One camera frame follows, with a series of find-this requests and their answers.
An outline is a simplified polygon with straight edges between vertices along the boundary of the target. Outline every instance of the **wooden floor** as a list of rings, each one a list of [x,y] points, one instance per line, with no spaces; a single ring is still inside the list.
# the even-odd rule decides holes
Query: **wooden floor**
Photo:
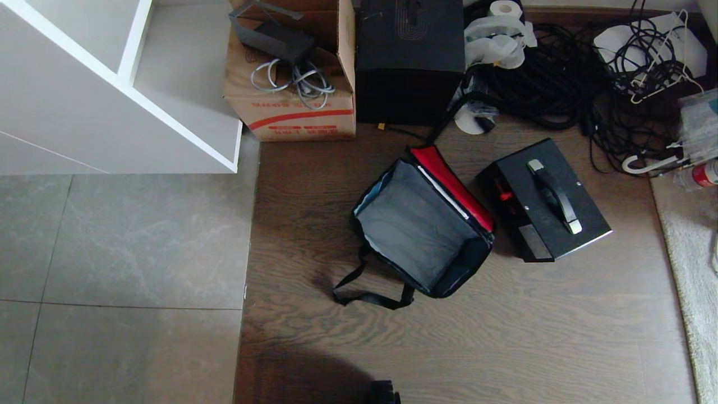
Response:
[[[415,128],[426,132],[425,128]],[[349,213],[416,142],[360,125],[353,142],[263,144],[236,388],[241,404],[360,404],[391,379],[404,404],[694,403],[684,330],[647,180],[601,175],[577,130],[506,116],[438,141],[470,190],[493,160],[552,137],[614,233],[551,264],[495,252],[452,297],[344,308],[329,291],[358,263]],[[385,267],[357,288],[399,297]]]

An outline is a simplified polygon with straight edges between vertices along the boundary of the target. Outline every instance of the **black strap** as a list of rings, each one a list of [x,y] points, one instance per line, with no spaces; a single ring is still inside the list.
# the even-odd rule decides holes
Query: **black strap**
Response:
[[[350,272],[349,275],[347,275],[344,279],[342,279],[341,282],[339,282],[334,287],[334,289],[332,290],[334,301],[341,304],[342,306],[346,306],[347,304],[352,303],[354,300],[361,300],[365,301],[366,303],[376,304],[377,306],[386,307],[391,310],[396,310],[397,308],[407,307],[408,305],[410,305],[411,302],[414,301],[414,288],[411,287],[408,283],[404,283],[404,291],[401,292],[401,300],[399,301],[371,292],[364,292],[351,298],[342,298],[339,296],[339,294],[337,293],[337,289],[356,280],[356,278],[358,278],[359,276],[361,276],[362,273],[364,273],[364,268],[366,268],[366,265],[368,263],[368,261],[366,260],[366,256],[369,254],[369,252],[369,247],[367,247],[366,245],[363,245],[359,249],[359,260],[361,261],[361,264],[359,264],[357,269]]]

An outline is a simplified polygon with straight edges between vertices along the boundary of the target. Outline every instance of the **gray tile floor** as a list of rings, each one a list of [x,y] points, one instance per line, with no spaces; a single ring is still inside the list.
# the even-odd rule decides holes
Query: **gray tile floor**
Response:
[[[0,177],[0,403],[229,404],[257,159]]]

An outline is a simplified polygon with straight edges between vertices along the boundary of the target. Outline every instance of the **black bag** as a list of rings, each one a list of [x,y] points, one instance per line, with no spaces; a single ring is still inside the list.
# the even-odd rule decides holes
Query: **black bag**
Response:
[[[493,247],[493,220],[435,146],[407,149],[364,192],[351,222],[363,243],[360,265],[333,290],[335,301],[344,306],[363,300],[395,310],[414,301],[414,290],[446,298],[476,273]],[[362,274],[371,252],[401,276],[401,300],[337,293]]]

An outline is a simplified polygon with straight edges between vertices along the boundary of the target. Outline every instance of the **toilet paper roll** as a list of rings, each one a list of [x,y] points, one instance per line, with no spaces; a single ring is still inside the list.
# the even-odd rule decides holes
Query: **toilet paper roll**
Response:
[[[489,7],[489,15],[508,15],[520,18],[522,15],[521,8],[515,1],[497,0],[491,3]]]

